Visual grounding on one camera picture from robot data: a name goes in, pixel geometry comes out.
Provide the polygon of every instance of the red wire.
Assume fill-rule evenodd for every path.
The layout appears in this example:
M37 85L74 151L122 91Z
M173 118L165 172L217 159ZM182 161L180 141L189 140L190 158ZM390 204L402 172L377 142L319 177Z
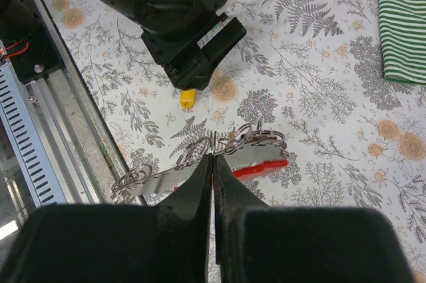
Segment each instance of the red wire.
M14 44L12 44L10 47L4 48L4 50L3 50L3 51L6 51L6 50L9 50L9 49L12 49L13 47L16 47L17 45L20 45L21 43L22 43L22 40L20 40L20 41L18 41L18 42L16 42L16 43L14 43Z
M11 58L11 57L16 57L17 55L21 55L26 50L28 50L28 48L29 48L29 42L27 42L27 44L25 45L24 49L22 49L22 50L20 50L18 52L15 52L15 53L11 53L10 55L6 55L4 59Z

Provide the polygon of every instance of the floral tablecloth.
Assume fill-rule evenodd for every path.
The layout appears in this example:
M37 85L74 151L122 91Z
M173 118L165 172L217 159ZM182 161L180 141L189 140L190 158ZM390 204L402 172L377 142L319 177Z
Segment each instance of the floral tablecloth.
M45 3L129 165L170 168L209 130L261 119L290 165L247 186L273 206L378 209L426 282L426 88L382 79L377 0L238 0L248 35L190 110L136 23L97 0Z

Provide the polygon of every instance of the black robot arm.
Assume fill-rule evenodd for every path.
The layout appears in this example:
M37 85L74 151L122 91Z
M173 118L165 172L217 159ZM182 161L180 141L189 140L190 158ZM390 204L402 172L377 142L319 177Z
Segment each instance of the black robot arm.
M101 1L141 25L155 62L182 90L205 89L213 70L246 34L237 19L223 13L235 0Z

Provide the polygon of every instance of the yellow plug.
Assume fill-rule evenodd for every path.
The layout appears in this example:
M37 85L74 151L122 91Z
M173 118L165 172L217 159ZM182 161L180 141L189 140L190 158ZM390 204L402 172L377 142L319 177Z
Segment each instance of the yellow plug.
M182 91L180 96L180 106L184 109L191 109L195 104L195 96L197 94L197 90L186 90Z

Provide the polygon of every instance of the green and white striped fabric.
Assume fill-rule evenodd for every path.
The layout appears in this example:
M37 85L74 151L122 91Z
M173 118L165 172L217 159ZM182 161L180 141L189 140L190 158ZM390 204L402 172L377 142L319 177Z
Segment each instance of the green and white striped fabric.
M379 0L385 78L426 84L426 0Z

